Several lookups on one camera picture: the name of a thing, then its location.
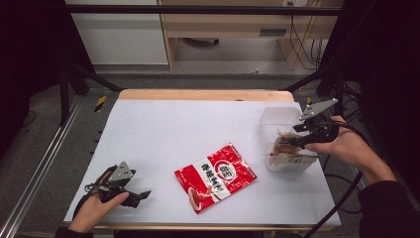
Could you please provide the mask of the person's left hand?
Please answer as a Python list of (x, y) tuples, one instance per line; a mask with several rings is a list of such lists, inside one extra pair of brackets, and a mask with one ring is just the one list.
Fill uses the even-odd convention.
[(68, 229), (78, 233), (90, 232), (111, 210), (127, 199), (122, 192), (107, 202), (102, 202), (98, 191), (92, 191), (78, 209)]

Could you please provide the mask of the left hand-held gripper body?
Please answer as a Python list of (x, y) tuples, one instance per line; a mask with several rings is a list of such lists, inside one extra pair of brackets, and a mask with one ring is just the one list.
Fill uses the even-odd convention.
[(110, 201), (117, 195), (127, 192), (125, 185), (135, 174), (125, 162), (108, 168), (99, 180), (98, 193), (103, 203)]

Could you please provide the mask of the yellow black hazard tape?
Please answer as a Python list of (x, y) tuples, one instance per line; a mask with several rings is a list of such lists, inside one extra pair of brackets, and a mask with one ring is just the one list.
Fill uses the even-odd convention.
[(98, 99), (98, 101), (97, 101), (97, 104), (96, 104), (96, 106), (95, 106), (94, 112), (100, 112), (100, 111), (101, 111), (101, 109), (102, 109), (102, 107), (103, 107), (103, 104), (104, 104), (104, 103), (105, 103), (105, 101), (106, 101), (106, 98), (107, 98), (107, 96), (106, 96), (106, 95), (101, 95), (101, 96), (99, 97), (99, 99)]

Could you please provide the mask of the black frame crossbar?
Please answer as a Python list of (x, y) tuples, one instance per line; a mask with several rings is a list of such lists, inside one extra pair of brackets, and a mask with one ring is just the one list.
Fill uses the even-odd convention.
[(252, 7), (252, 6), (154, 6), (154, 5), (77, 5), (66, 6), (70, 13), (93, 14), (206, 14), (206, 15), (293, 15), (339, 16), (342, 8)]

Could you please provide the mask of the black curtain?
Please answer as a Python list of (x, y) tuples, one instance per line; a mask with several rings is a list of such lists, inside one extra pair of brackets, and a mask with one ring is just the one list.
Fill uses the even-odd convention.
[(33, 95), (73, 65), (94, 67), (65, 0), (0, 0), (0, 158), (29, 114)]
[(344, 0), (322, 64), (362, 87), (362, 110), (386, 158), (420, 199), (420, 0)]

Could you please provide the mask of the beige food packet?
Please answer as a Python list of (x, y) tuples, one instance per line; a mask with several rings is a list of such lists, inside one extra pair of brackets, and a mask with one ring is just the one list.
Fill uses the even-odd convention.
[(302, 136), (291, 132), (280, 131), (268, 154), (267, 162), (271, 167), (291, 164), (309, 164), (317, 160), (317, 156), (305, 152), (299, 147), (293, 147), (286, 142), (287, 138), (300, 138)]

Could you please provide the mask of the translucent plastic container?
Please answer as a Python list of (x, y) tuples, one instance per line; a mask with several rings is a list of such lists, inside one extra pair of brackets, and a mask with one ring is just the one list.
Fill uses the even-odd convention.
[(260, 135), (265, 157), (266, 167), (272, 173), (279, 174), (302, 174), (314, 163), (309, 164), (291, 164), (271, 167), (268, 162), (268, 154), (270, 153), (273, 143), (280, 131), (291, 132), (302, 137), (307, 135), (307, 132), (296, 132), (293, 127), (300, 123), (299, 117), (301, 111), (298, 108), (287, 107), (267, 107), (260, 119)]

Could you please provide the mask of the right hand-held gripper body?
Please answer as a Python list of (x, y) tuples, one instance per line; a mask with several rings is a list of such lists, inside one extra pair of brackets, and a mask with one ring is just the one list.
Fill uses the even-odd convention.
[(307, 124), (309, 137), (312, 143), (330, 143), (338, 136), (338, 126), (325, 114), (325, 111), (338, 102), (336, 98), (307, 104), (299, 117), (301, 124)]

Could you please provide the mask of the wooden desk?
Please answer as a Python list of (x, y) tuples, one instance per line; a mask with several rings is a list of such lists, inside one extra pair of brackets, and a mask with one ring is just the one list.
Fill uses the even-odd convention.
[[(340, 8), (344, 0), (157, 0), (160, 6)], [(279, 42), (289, 69), (304, 59), (309, 39), (330, 38), (335, 16), (163, 14), (165, 35), (177, 39), (269, 38)]]

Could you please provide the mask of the metal floor rail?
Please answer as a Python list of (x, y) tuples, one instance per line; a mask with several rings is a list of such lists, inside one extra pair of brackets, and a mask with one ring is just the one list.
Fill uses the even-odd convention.
[(78, 113), (82, 96), (71, 99), (67, 119), (61, 121), (61, 103), (33, 98), (24, 120), (0, 161), (0, 238), (14, 238), (50, 170)]

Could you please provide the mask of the black metal stand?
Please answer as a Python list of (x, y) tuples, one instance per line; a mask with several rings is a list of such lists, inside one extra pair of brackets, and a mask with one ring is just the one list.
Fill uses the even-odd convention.
[(60, 93), (60, 126), (63, 126), (70, 117), (70, 104), (69, 104), (69, 89), (74, 90), (77, 95), (85, 95), (89, 91), (89, 87), (85, 79), (92, 79), (95, 82), (103, 85), (114, 92), (121, 92), (123, 87), (120, 87), (107, 79), (99, 76), (95, 71), (89, 70), (78, 64), (69, 64), (65, 66), (59, 74), (59, 93)]
[(320, 79), (319, 85), (316, 89), (316, 93), (319, 96), (326, 96), (335, 91), (335, 97), (339, 100), (339, 103), (334, 106), (334, 112), (336, 115), (344, 115), (343, 97), (344, 97), (344, 75), (341, 70), (335, 65), (327, 65), (315, 72), (305, 76), (303, 79), (283, 88), (283, 91), (294, 92), (300, 87)]

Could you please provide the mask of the red seasoning packet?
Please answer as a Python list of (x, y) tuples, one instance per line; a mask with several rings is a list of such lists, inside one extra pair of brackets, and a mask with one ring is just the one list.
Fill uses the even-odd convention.
[(233, 144), (174, 172), (196, 214), (220, 202), (258, 177)]

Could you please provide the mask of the white cabinet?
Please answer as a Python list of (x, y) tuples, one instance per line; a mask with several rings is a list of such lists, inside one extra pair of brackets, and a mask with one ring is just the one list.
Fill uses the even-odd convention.
[(159, 14), (71, 16), (93, 64), (167, 64)]

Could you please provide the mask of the person's right hand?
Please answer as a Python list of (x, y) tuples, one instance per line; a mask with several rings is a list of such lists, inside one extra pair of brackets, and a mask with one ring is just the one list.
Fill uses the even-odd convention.
[(361, 136), (343, 127), (333, 142), (307, 144), (305, 148), (316, 153), (330, 154), (364, 174), (381, 163), (381, 159)]

